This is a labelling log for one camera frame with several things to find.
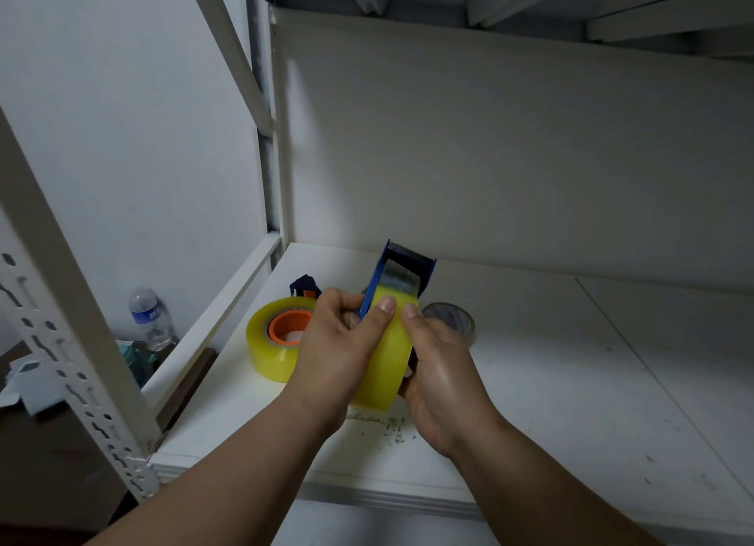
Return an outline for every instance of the plastic water bottle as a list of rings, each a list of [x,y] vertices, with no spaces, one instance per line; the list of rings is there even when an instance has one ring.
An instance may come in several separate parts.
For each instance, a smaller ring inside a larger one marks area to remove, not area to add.
[[[144,331],[149,351],[156,353],[173,343],[173,322],[152,290],[136,288],[128,298],[128,309]]]

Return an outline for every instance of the orange tape core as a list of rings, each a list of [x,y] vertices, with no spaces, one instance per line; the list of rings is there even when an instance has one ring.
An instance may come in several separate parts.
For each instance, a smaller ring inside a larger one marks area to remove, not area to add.
[[[278,313],[272,318],[267,327],[270,339],[278,345],[298,345],[301,340],[287,341],[290,332],[303,332],[311,320],[311,312],[308,310],[288,310]]]

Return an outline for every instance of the left hand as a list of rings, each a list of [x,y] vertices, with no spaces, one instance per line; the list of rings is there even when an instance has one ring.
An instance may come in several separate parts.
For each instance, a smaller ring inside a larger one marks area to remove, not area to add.
[[[362,294],[328,288],[298,348],[296,368],[283,389],[322,421],[330,436],[345,421],[348,404],[359,389],[372,351],[395,315],[395,298],[384,296],[359,322],[355,313]]]

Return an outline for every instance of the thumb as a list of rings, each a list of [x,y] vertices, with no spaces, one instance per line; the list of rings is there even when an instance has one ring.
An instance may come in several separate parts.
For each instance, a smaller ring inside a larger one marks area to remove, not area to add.
[[[437,342],[437,334],[430,326],[429,322],[421,315],[419,307],[414,304],[405,304],[401,310],[401,320],[403,327],[409,333],[411,342],[416,350],[416,356],[427,353]]]
[[[351,336],[354,337],[359,347],[366,351],[366,355],[372,355],[377,344],[382,339],[382,334],[390,325],[395,315],[395,296],[384,295],[359,322]]]

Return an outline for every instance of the shelf surface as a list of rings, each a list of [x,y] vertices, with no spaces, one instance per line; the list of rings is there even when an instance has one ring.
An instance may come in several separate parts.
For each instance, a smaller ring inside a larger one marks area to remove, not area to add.
[[[358,291],[378,255],[291,244],[174,429],[152,457],[163,480],[201,460],[282,389],[253,369],[244,328],[304,274]],[[754,535],[754,503],[573,277],[439,261],[421,298],[476,321],[471,348],[495,405],[561,464],[638,522]],[[474,516],[450,461],[400,398],[351,409],[317,455],[302,496]]]
[[[579,278],[749,493],[754,298]]]

